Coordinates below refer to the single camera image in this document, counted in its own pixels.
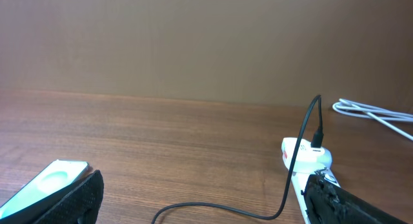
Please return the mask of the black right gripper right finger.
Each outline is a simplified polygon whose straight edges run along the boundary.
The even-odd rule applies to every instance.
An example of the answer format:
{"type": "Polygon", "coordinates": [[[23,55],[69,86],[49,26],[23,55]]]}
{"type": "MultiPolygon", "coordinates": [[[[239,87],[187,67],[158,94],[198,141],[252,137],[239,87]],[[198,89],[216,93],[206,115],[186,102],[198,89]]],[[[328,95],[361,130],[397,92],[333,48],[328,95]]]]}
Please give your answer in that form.
{"type": "Polygon", "coordinates": [[[311,224],[407,224],[327,181],[309,176],[304,201],[311,224]]]}

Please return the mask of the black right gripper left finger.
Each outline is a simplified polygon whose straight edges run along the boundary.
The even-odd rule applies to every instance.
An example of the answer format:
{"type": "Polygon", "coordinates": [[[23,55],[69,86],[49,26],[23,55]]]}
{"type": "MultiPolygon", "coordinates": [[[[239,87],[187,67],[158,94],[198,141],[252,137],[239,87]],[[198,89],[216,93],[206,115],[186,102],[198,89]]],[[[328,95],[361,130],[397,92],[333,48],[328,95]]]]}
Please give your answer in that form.
{"type": "Polygon", "coordinates": [[[74,224],[97,221],[104,181],[99,170],[1,219],[1,224],[74,224]]]}

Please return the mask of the blue screen smartphone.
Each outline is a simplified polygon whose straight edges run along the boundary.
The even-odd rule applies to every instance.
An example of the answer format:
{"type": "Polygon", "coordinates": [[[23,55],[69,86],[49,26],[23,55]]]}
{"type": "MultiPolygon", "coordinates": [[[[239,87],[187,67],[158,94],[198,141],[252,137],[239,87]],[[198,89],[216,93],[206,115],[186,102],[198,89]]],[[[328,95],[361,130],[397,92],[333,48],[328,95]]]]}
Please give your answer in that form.
{"type": "Polygon", "coordinates": [[[86,161],[55,160],[1,206],[6,218],[72,184],[88,170],[86,161]]]}

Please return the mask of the white USB charger plug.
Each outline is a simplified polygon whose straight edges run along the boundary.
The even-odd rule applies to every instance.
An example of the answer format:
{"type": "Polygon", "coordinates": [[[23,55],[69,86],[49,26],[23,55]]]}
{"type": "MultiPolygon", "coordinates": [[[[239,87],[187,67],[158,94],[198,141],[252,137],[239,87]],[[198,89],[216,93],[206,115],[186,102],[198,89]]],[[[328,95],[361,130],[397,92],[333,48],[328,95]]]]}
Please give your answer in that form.
{"type": "MultiPolygon", "coordinates": [[[[282,159],[287,169],[290,168],[296,142],[296,137],[285,137],[282,141],[282,159]]],[[[311,174],[316,170],[330,168],[331,165],[332,154],[329,150],[324,147],[312,148],[311,142],[301,140],[293,172],[311,174]]]]}

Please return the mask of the white power strip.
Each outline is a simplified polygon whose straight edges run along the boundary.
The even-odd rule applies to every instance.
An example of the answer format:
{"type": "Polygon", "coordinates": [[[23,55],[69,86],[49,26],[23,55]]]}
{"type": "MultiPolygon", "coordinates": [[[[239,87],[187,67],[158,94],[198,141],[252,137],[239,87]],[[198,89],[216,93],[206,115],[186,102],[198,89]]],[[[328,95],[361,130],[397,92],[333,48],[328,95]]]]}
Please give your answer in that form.
{"type": "Polygon", "coordinates": [[[317,173],[324,176],[325,180],[328,181],[329,183],[340,187],[340,184],[338,183],[336,177],[333,175],[332,171],[329,168],[323,168],[321,170],[317,170],[317,171],[312,172],[312,173],[301,173],[301,172],[293,172],[292,173],[291,182],[294,186],[294,191],[295,191],[296,196],[297,196],[299,207],[300,207],[301,213],[303,215],[303,219],[304,219],[306,224],[310,224],[310,220],[308,218],[307,206],[305,204],[305,199],[304,199],[303,193],[305,191],[305,187],[307,185],[307,181],[309,179],[309,176],[315,175],[317,173]]]}

